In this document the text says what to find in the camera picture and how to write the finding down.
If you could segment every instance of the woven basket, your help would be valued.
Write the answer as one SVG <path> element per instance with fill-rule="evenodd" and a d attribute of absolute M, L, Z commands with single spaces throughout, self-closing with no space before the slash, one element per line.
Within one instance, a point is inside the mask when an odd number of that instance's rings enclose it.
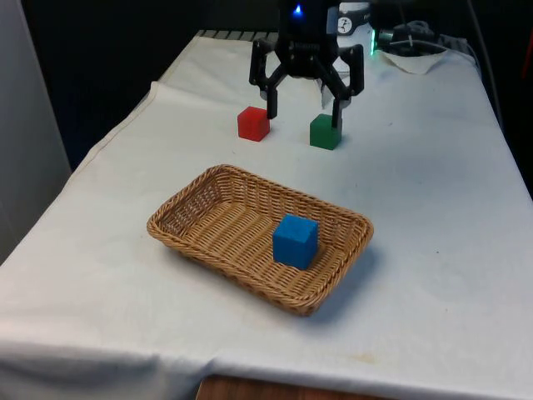
<path fill-rule="evenodd" d="M 274 262 L 272 234 L 286 214 L 319 222 L 319 250 L 306 271 Z M 184 256 L 299 315 L 316 311 L 370 242 L 361 214 L 240 168 L 209 168 L 165 202 L 148 232 Z"/>

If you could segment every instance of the table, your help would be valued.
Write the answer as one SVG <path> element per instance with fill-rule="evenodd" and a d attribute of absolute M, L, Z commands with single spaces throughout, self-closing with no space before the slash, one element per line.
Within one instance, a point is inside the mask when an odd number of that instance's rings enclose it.
<path fill-rule="evenodd" d="M 282 385 L 239 377 L 208 377 L 202 381 L 196 400 L 386 400 L 308 387 Z"/>
<path fill-rule="evenodd" d="M 237 137 L 237 114 L 264 106 L 247 83 L 250 46 L 195 39 L 2 265 L 0 393 L 192 398 L 223 374 L 386 398 L 533 398 L 533 207 L 474 67 L 449 54 L 415 76 L 372 59 L 328 152 L 307 144 L 323 112 L 307 80 L 280 86 L 263 142 Z M 374 222 L 313 316 L 148 236 L 159 205 L 218 163 Z"/>

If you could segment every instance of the black cable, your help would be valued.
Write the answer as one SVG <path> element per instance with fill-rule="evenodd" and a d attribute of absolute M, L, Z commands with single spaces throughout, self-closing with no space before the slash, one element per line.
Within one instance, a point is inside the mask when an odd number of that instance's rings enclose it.
<path fill-rule="evenodd" d="M 472 22 L 474 23 L 474 29 L 476 30 L 477 37 L 480 41 L 481 51 L 483 52 L 483 58 L 485 59 L 486 69 L 487 69 L 487 72 L 489 73 L 489 79 L 491 81 L 491 86 L 492 86 L 491 88 L 492 97 L 494 98 L 494 106 L 496 109 L 496 119 L 498 120 L 498 123 L 500 124 L 500 128 L 503 130 L 503 119 L 501 116 L 500 99 L 498 98 L 498 91 L 496 89 L 496 80 L 494 79 L 494 73 L 492 71 L 491 60 L 489 59 L 489 52 L 486 49 L 485 40 L 483 39 L 483 34 L 481 32 L 480 23 L 477 20 L 476 10 L 474 9 L 474 6 L 472 5 L 472 1 L 466 0 L 466 4 L 468 5 L 468 8 L 470 10 Z"/>

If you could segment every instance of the cable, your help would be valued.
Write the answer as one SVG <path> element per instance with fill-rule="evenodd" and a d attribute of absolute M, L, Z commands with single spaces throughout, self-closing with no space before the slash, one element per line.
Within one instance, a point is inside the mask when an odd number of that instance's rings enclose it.
<path fill-rule="evenodd" d="M 451 52 L 454 52 L 455 54 L 459 54 L 460 56 L 462 56 L 463 58 L 467 59 L 468 61 L 470 61 L 470 62 L 472 61 L 468 54 L 464 54 L 463 52 L 459 52 L 457 50 L 454 50 L 453 48 L 448 48 L 446 46 L 441 46 L 440 44 L 436 44 L 436 43 L 433 43 L 433 42 L 426 42 L 425 40 L 413 39 L 412 42 L 414 44 L 424 44 L 426 46 L 432 46 L 433 48 L 439 48 L 440 50 L 450 50 Z M 402 44 L 407 44 L 407 43 L 409 43 L 408 40 L 400 40 L 398 42 L 390 42 L 389 46 L 400 46 Z M 478 75 L 481 78 L 481 66 L 480 66 L 479 59 L 478 59 L 478 57 L 476 55 L 476 52 L 474 52 L 474 49 L 472 48 L 472 46 L 470 44 L 466 44 L 466 45 L 468 46 L 468 48 L 472 52 L 472 57 L 474 58 L 474 64 L 475 64 L 474 66 L 476 67 L 476 71 L 477 71 Z"/>
<path fill-rule="evenodd" d="M 477 37 L 480 41 L 481 51 L 483 52 L 483 58 L 485 59 L 485 62 L 486 62 L 486 69 L 487 69 L 487 72 L 489 73 L 489 79 L 491 81 L 491 86 L 492 86 L 492 97 L 494 98 L 494 105 L 496 109 L 496 118 L 498 120 L 498 123 L 500 124 L 500 128 L 503 130 L 503 119 L 501 117 L 500 99 L 498 98 L 498 90 L 496 89 L 496 80 L 494 79 L 494 73 L 492 71 L 491 60 L 489 59 L 489 52 L 486 49 L 485 40 L 483 39 L 483 34 L 481 33 L 480 23 L 477 20 L 476 10 L 474 9 L 474 6 L 472 5 L 472 1 L 466 0 L 466 4 L 468 5 L 468 8 L 470 10 L 472 22 L 474 23 L 474 28 L 476 30 Z"/>
<path fill-rule="evenodd" d="M 407 37 L 409 38 L 409 44 L 411 45 L 411 47 L 413 47 L 413 37 L 411 35 L 411 30 L 409 29 L 409 26 L 407 25 L 406 16 L 403 13 L 403 6 L 401 5 L 401 0 L 398 0 L 398 8 L 400 9 L 401 21 L 403 22 L 402 25 L 406 27 L 406 31 L 408 35 Z"/>

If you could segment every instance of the white paper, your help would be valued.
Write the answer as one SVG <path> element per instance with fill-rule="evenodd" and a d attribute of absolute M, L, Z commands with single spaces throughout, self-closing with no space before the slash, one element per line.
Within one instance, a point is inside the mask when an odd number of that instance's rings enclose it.
<path fill-rule="evenodd" d="M 415 75 L 424 75 L 428 73 L 437 63 L 442 61 L 448 51 L 437 54 L 429 54 L 419 57 L 402 57 L 388 52 L 378 50 L 377 53 L 381 59 L 396 65 L 400 70 Z"/>

